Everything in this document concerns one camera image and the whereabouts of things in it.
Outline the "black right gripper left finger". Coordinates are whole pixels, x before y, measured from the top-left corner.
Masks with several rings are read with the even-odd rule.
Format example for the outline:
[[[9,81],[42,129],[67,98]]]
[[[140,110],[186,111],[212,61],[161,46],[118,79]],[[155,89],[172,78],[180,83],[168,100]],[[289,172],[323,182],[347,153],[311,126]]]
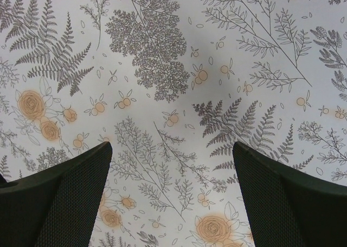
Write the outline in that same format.
[[[111,159],[103,142],[28,177],[1,177],[1,246],[88,246]]]

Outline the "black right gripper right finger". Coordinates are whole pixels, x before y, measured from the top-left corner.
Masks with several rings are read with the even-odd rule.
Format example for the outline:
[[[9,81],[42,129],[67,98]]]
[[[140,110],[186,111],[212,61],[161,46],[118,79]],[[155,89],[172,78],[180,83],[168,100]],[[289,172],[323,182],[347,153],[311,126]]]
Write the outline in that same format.
[[[255,246],[346,246],[346,187],[236,142],[233,158]]]

